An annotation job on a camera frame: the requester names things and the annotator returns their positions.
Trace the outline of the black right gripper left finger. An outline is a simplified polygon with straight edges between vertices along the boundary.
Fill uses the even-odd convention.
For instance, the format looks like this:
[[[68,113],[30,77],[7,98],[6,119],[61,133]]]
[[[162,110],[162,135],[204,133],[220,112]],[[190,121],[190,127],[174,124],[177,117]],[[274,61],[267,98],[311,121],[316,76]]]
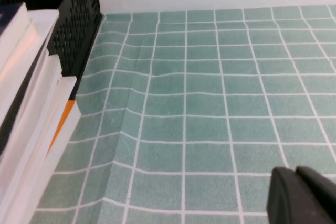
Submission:
[[[275,167],[267,200],[269,223],[331,223],[296,170]]]

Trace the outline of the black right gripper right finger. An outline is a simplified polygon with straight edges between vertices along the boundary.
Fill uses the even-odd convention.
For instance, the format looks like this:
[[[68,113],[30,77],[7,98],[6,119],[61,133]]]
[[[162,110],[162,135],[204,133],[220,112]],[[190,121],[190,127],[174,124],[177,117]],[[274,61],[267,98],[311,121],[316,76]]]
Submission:
[[[308,186],[331,223],[335,223],[335,183],[308,166],[298,166],[296,174]]]

